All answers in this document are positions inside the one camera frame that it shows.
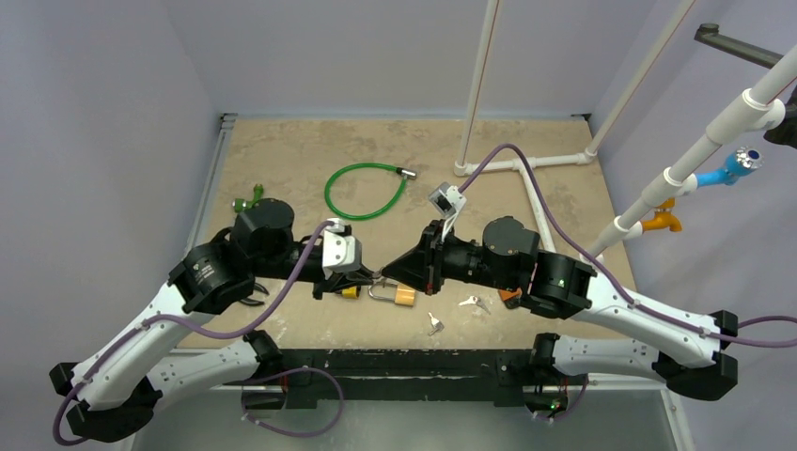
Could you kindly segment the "large brass padlock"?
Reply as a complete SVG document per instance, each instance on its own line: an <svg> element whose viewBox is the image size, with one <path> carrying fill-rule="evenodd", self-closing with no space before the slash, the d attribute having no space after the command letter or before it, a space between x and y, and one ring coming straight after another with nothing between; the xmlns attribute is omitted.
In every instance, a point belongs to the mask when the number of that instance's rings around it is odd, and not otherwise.
<svg viewBox="0 0 797 451"><path fill-rule="evenodd" d="M416 291L409 286L390 279L381 279L367 288L372 300L392 303L402 307L414 307Z"/></svg>

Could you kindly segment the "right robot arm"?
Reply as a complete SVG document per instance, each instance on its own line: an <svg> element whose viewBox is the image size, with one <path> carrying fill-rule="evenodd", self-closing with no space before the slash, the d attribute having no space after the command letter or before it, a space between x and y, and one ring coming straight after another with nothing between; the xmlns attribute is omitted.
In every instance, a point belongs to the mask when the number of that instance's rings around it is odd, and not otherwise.
<svg viewBox="0 0 797 451"><path fill-rule="evenodd" d="M530 375L589 373L644 378L697 400L715 401L738 383L739 365L724 353L721 332L735 333L737 317L696 314L637 293L626 301L607 274L566 255L539 249L539 234L511 216L489 222L482 241L444 234L442 221L424 228L418 244L382 268L382 275L427 295L452 279L517 291L518 305L547 319L590 323L620 339L586 340L538 334L527 358Z"/></svg>

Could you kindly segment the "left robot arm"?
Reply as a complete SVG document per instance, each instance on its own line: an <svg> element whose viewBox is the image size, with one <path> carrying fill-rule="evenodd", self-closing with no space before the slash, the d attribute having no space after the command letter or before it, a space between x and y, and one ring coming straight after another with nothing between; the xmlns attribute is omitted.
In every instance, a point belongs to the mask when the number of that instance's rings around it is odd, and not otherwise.
<svg viewBox="0 0 797 451"><path fill-rule="evenodd" d="M295 240L293 208L266 198L191 249L154 298L116 337L83 362L50 372L63 400L53 435L63 446L114 443L143 426L169 402L227 382L267 384L289 374L281 350L259 319L232 332L208 323L254 291L258 279L298 282L314 298L369 285L351 226L331 218Z"/></svg>

